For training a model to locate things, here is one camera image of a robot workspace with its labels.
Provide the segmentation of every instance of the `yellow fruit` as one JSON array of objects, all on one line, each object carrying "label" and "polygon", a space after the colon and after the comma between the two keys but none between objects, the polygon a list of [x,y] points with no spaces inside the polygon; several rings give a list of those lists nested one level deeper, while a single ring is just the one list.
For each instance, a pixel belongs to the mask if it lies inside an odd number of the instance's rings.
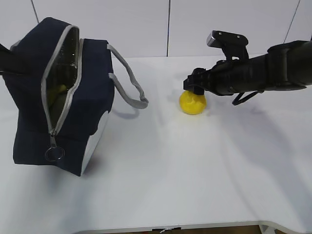
[{"label": "yellow fruit", "polygon": [[196,95],[186,90],[180,96],[180,107],[189,115],[202,113],[206,105],[205,95]]}]

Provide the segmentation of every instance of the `zipper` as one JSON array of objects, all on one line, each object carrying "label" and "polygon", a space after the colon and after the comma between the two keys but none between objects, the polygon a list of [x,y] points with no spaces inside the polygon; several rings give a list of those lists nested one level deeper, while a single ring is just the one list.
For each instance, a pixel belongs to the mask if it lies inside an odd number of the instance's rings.
[{"label": "zipper", "polygon": [[76,79],[76,82],[75,84],[68,90],[67,92],[67,96],[66,96],[66,100],[65,100],[65,103],[64,103],[64,107],[63,107],[63,110],[58,118],[58,121],[55,125],[55,128],[52,129],[50,131],[50,134],[51,133],[54,133],[55,135],[57,135],[62,126],[63,126],[63,123],[67,117],[67,114],[69,112],[69,109],[70,109],[70,106],[72,104],[72,101],[73,101],[73,95],[75,93],[75,91],[77,90],[78,86],[80,85],[80,81],[81,81],[81,73],[82,73],[82,48],[83,48],[83,40],[84,39],[80,39],[79,40],[79,50],[78,50],[78,67],[77,67],[77,79]]},{"label": "zipper", "polygon": [[[57,58],[57,56],[59,54],[59,51],[60,51],[60,48],[64,42],[64,39],[66,38],[69,30],[72,29],[73,27],[75,27],[75,26],[69,25],[64,29],[64,31],[63,31],[60,39],[59,39],[59,42],[58,42],[58,44],[54,50],[54,53],[52,54],[52,57],[51,57],[48,65],[44,71],[44,74],[43,74],[43,77],[41,80],[41,99],[42,99],[42,105],[44,108],[44,112],[45,112],[45,116],[46,116],[46,120],[47,120],[47,124],[48,124],[48,133],[50,135],[50,148],[46,151],[45,157],[48,161],[52,161],[52,162],[60,160],[65,154],[64,149],[57,146],[55,138],[63,126],[63,123],[64,123],[64,121],[68,115],[69,109],[70,109],[71,104],[72,104],[73,95],[74,95],[74,93],[75,93],[76,89],[78,88],[80,81],[81,81],[83,39],[80,39],[79,43],[78,43],[79,48],[78,48],[78,65],[77,65],[76,82],[67,92],[62,112],[58,118],[58,121],[57,121],[55,127],[52,126],[51,118],[50,118],[50,112],[49,112],[49,107],[48,107],[48,102],[47,102],[46,79],[48,77],[48,74],[50,72],[50,69],[52,67],[53,62],[55,61],[55,59]],[[58,154],[60,153],[61,156],[57,157],[56,160],[51,159],[50,155],[53,155],[53,157],[55,158],[55,153],[58,153]]]}]

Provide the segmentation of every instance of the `white wall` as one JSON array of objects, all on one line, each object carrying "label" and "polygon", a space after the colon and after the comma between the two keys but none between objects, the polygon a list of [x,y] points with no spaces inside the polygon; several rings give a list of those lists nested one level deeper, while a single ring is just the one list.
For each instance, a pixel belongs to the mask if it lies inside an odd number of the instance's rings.
[{"label": "white wall", "polygon": [[36,26],[36,17],[30,0],[0,0],[0,9],[0,43],[10,48]]},{"label": "white wall", "polygon": [[[221,55],[212,30],[240,33],[251,54],[312,35],[312,0],[171,0],[169,56]],[[77,25],[82,38],[107,39],[125,57],[167,54],[169,0],[34,0],[39,20]],[[0,0],[0,43],[10,47],[36,26],[31,0]]]},{"label": "white wall", "polygon": [[106,39],[125,57],[167,53],[168,0],[34,0],[39,20],[51,16]]},{"label": "white wall", "polygon": [[310,40],[312,36],[312,0],[301,0],[285,42]]},{"label": "white wall", "polygon": [[171,0],[169,56],[221,55],[220,49],[206,45],[212,30],[243,34],[249,53],[265,53],[284,41],[297,4],[298,0]]}]

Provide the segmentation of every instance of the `lunch bag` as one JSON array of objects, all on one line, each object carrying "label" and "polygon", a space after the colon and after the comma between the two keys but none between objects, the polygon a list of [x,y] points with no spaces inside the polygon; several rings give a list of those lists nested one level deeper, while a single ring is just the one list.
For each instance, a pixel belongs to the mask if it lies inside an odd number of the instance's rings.
[{"label": "lunch bag", "polygon": [[[114,75],[111,52],[140,100]],[[115,87],[131,106],[148,100],[122,56],[106,40],[79,39],[79,28],[46,18],[10,50],[0,45],[0,72],[19,109],[16,164],[54,165],[80,176],[100,139]]]}]

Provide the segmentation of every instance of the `zipper pull ring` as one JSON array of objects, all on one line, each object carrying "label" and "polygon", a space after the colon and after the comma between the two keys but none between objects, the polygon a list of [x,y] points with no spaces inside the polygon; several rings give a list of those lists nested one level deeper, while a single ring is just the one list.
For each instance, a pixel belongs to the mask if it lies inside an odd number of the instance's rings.
[{"label": "zipper pull ring", "polygon": [[57,162],[65,155],[65,150],[57,146],[55,136],[56,133],[52,131],[50,133],[50,148],[44,154],[45,159],[49,162]]}]

